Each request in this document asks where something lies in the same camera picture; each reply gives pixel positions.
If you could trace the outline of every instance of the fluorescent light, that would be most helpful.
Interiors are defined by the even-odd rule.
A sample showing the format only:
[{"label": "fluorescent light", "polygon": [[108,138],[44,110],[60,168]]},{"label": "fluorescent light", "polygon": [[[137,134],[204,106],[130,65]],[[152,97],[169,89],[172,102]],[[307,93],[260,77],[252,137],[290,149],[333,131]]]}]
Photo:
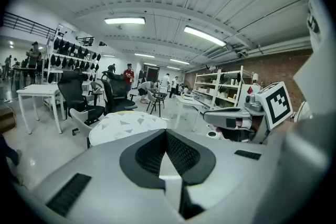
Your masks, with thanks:
[{"label": "fluorescent light", "polygon": [[180,68],[176,68],[176,67],[168,67],[168,68],[180,70]]},{"label": "fluorescent light", "polygon": [[105,23],[108,25],[114,24],[145,24],[145,18],[143,17],[124,17],[124,18],[107,18],[105,19]]},{"label": "fluorescent light", "polygon": [[134,54],[136,56],[143,56],[143,57],[151,57],[151,58],[155,58],[154,56],[151,55],[146,55],[146,54]]},{"label": "fluorescent light", "polygon": [[218,44],[220,46],[225,46],[226,45],[226,42],[216,38],[216,37],[213,37],[213,36],[210,36],[209,34],[207,33],[204,33],[202,31],[199,31],[195,28],[192,28],[190,26],[186,26],[184,28],[184,31],[189,33],[189,34],[192,34],[192,35],[195,35],[195,36],[198,36],[198,37],[201,37],[201,38],[204,38],[204,39],[207,39],[215,44]]},{"label": "fluorescent light", "polygon": [[188,63],[188,62],[182,62],[182,61],[174,60],[174,59],[170,59],[170,60],[171,60],[171,61],[174,61],[174,62],[184,63],[185,65],[190,65],[190,63]]}]

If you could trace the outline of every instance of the black rectangular slot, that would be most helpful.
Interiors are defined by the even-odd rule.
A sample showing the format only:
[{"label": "black rectangular slot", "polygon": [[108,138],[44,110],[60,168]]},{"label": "black rectangular slot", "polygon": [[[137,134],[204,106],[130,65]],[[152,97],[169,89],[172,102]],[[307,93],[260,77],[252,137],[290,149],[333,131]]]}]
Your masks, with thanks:
[{"label": "black rectangular slot", "polygon": [[90,180],[91,176],[75,174],[46,204],[47,207],[65,217]]},{"label": "black rectangular slot", "polygon": [[250,152],[250,151],[242,151],[242,150],[237,150],[235,152],[235,154],[242,156],[242,157],[246,157],[246,158],[250,158],[250,159],[255,159],[255,160],[259,160],[261,154],[259,153],[254,153],[254,152]]}]

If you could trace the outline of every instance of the round table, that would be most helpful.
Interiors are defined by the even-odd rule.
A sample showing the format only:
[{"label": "round table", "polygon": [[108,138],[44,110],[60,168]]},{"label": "round table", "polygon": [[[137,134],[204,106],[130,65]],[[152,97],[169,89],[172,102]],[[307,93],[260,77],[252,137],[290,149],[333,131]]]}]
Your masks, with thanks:
[{"label": "round table", "polygon": [[120,111],[107,114],[90,132],[92,146],[111,142],[133,134],[166,129],[167,122],[140,111]]}]

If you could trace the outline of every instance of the desk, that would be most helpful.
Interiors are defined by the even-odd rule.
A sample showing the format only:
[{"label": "desk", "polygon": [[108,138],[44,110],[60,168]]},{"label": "desk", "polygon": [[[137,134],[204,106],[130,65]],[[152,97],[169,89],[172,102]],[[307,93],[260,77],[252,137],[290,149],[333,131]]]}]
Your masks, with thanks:
[{"label": "desk", "polygon": [[[177,119],[176,119],[176,123],[175,123],[175,129],[177,128],[179,122],[180,122],[180,117],[181,117],[181,114],[182,114],[182,109],[183,109],[183,106],[184,105],[189,105],[189,106],[203,106],[203,104],[201,104],[200,102],[196,101],[196,100],[187,100],[187,99],[184,99],[182,98],[182,96],[176,96],[176,99],[177,99],[177,105],[178,105],[178,113],[177,113]],[[199,109],[198,109],[198,112],[197,112],[197,117],[196,117],[196,121],[194,123],[194,127],[192,129],[193,132],[195,132],[195,127],[196,127],[196,122],[198,120],[198,117],[199,117]]]},{"label": "desk", "polygon": [[150,130],[166,129],[167,122],[157,116],[140,111],[119,111],[107,114],[90,131],[93,146]]},{"label": "desk", "polygon": [[28,126],[28,122],[26,120],[25,109],[23,107],[23,102],[22,102],[22,96],[31,96],[32,97],[33,107],[34,107],[34,111],[35,111],[35,114],[36,114],[36,120],[37,121],[39,121],[39,117],[38,117],[38,114],[37,114],[35,97],[36,96],[50,97],[51,98],[51,105],[52,105],[53,111],[54,111],[54,117],[55,117],[57,129],[58,129],[58,132],[60,134],[62,133],[62,130],[59,126],[57,108],[56,108],[56,95],[57,94],[59,94],[59,96],[60,96],[60,105],[61,105],[61,109],[62,109],[63,120],[65,120],[65,113],[64,113],[64,105],[63,105],[63,96],[59,92],[59,89],[58,89],[57,85],[37,85],[37,84],[33,84],[33,85],[27,86],[24,89],[17,90],[16,92],[17,92],[18,97],[19,97],[19,105],[20,105],[22,117],[23,117],[23,120],[25,121],[25,124],[26,124],[26,127],[27,127],[27,130],[28,130],[29,134],[31,134],[32,131],[30,130],[30,128]]},{"label": "desk", "polygon": [[[20,83],[20,77],[22,75],[22,71],[29,71],[29,70],[36,70],[35,68],[28,68],[28,67],[13,67],[13,74],[12,74],[12,84],[10,85],[10,88],[13,88],[13,80],[14,80],[14,73],[15,71],[19,72],[19,83]],[[23,81],[26,86],[26,77],[23,75]]]}]

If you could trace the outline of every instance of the railing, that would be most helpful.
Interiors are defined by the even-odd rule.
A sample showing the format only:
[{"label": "railing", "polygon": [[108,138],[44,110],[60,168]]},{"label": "railing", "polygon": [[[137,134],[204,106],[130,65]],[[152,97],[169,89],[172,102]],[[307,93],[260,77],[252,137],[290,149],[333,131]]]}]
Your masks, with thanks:
[{"label": "railing", "polygon": [[9,27],[11,29],[24,31],[45,38],[51,37],[53,39],[56,33],[56,30],[54,29],[21,16],[17,16],[10,12],[4,12],[3,23],[3,26]]},{"label": "railing", "polygon": [[94,39],[95,39],[95,37],[76,38],[78,43],[80,43],[80,44],[82,44],[83,46],[86,46],[86,47],[91,47]]}]

